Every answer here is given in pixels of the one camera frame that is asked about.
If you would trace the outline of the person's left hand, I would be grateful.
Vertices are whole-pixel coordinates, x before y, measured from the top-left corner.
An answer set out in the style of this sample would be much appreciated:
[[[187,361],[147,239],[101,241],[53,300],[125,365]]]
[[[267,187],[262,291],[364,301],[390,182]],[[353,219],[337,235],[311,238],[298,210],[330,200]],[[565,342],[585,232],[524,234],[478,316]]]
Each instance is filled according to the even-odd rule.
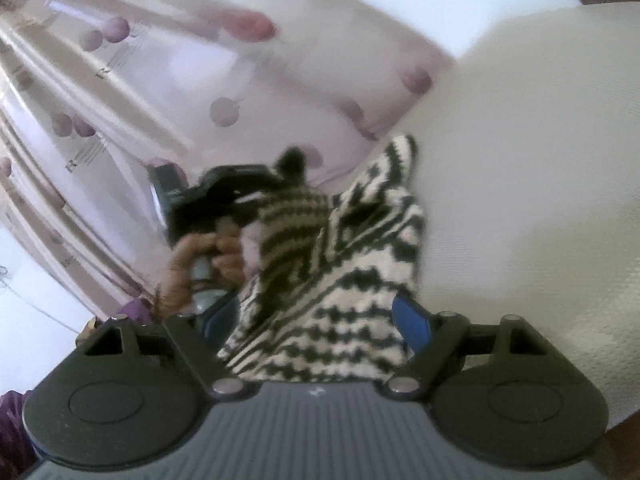
[[[153,313],[163,320],[196,303],[195,297],[213,290],[238,290],[245,283],[241,229],[226,217],[214,232],[181,237],[157,286]]]

